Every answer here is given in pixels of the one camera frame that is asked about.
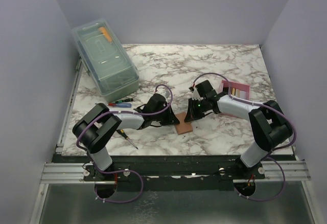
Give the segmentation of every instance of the white wall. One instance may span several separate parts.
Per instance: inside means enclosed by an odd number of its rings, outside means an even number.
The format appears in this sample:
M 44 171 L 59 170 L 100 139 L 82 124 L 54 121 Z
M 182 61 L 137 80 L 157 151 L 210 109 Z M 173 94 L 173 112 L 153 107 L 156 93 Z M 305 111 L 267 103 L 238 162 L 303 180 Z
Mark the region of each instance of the white wall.
M 289 0 L 265 41 L 264 60 L 279 103 L 298 130 L 327 220 L 327 0 Z
M 287 0 L 57 0 L 71 27 L 104 17 L 122 43 L 262 44 Z
M 51 158 L 77 51 L 55 0 L 0 0 L 0 218 L 28 223 Z

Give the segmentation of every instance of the transparent plastic container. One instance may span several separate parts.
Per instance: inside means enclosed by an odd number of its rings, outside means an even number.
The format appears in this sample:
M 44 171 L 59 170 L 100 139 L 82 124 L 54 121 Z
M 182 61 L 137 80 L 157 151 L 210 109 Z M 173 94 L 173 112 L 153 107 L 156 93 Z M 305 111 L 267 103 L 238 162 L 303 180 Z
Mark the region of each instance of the transparent plastic container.
M 106 20 L 73 28 L 72 33 L 86 71 L 107 102 L 138 89 L 138 71 Z

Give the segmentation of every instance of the wooden block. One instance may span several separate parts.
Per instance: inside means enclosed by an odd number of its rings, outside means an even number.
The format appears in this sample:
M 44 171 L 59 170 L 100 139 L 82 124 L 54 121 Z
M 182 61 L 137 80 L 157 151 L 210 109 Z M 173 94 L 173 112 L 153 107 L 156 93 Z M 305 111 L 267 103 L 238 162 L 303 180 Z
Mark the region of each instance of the wooden block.
M 191 123 L 184 122 L 186 112 L 176 114 L 176 117 L 179 120 L 179 124 L 175 125 L 175 128 L 179 135 L 193 131 Z

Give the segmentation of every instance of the marble countertop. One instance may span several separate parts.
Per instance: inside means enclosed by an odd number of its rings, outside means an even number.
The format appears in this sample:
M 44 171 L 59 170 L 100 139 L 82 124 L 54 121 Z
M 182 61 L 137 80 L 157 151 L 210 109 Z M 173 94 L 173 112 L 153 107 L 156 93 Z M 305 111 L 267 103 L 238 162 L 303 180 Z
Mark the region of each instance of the marble countertop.
M 202 73 L 216 72 L 230 81 L 250 85 L 253 101 L 275 100 L 275 94 L 258 45 L 125 45 L 139 71 L 139 89 L 128 96 L 133 108 L 147 103 L 160 83 L 172 87 L 172 109 L 178 114 L 188 109 L 189 87 Z M 219 77 L 206 76 L 218 88 Z M 64 135 L 63 156 L 86 155 L 76 147 L 72 133 L 75 123 L 96 103 L 106 103 L 93 82 L 82 70 L 72 115 Z M 224 115 L 208 115 L 192 122 L 193 132 L 178 135 L 174 126 L 148 127 L 143 130 L 125 129 L 134 141 L 136 150 L 128 141 L 115 133 L 106 148 L 110 155 L 233 155 L 243 153 L 253 142 L 249 122 Z M 293 154 L 291 148 L 276 154 Z

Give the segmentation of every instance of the floor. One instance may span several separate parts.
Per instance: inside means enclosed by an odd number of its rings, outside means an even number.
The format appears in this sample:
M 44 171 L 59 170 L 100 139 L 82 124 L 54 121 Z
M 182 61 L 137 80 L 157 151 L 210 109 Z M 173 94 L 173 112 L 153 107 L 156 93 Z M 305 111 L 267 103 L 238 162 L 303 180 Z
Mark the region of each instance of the floor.
M 273 196 L 281 183 L 257 183 L 253 196 Z M 135 193 L 116 193 L 116 200 Z M 287 182 L 282 197 L 257 203 L 231 191 L 144 192 L 129 204 L 95 200 L 94 186 L 51 185 L 42 224 L 313 224 L 301 182 Z

